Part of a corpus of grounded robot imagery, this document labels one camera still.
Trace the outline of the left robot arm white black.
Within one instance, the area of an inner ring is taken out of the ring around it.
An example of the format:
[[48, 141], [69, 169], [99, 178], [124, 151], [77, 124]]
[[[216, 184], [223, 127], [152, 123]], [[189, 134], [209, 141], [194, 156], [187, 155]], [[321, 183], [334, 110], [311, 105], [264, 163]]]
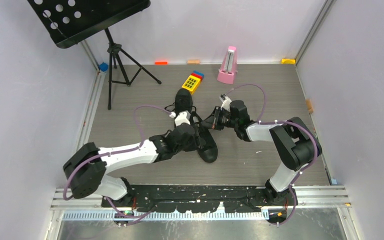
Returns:
[[101, 147], [89, 142], [63, 165], [67, 177], [63, 198], [82, 199], [98, 194], [113, 199], [119, 206], [132, 203], [133, 194], [123, 178], [109, 173], [139, 164], [153, 164], [171, 159], [195, 143], [198, 128], [182, 123], [163, 135], [154, 135], [143, 142], [120, 147]]

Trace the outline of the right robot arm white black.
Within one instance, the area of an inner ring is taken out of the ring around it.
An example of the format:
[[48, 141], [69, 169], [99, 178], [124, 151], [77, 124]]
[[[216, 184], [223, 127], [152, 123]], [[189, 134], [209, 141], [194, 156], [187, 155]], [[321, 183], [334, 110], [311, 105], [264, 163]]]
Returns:
[[318, 139], [300, 118], [274, 122], [255, 121], [250, 118], [242, 100], [230, 102], [228, 108], [215, 107], [212, 114], [202, 121], [202, 125], [219, 131], [232, 128], [245, 142], [274, 143], [281, 163], [265, 184], [265, 199], [271, 205], [278, 205], [285, 199], [285, 193], [302, 171], [322, 153]]

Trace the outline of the black canvas shoe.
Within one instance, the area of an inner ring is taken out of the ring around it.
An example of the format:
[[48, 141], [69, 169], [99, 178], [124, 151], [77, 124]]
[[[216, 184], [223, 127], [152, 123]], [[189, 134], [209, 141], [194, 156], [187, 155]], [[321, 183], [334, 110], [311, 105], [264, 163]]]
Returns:
[[192, 95], [184, 88], [180, 88], [177, 91], [175, 100], [171, 105], [164, 107], [164, 110], [174, 112], [175, 115], [185, 111], [192, 113], [193, 109], [196, 109], [196, 107], [193, 105]]
[[202, 118], [195, 111], [191, 113], [190, 121], [191, 126], [193, 126], [195, 130], [193, 144], [190, 149], [197, 151], [204, 162], [215, 162], [218, 157], [218, 147], [213, 136], [209, 130], [201, 124]]

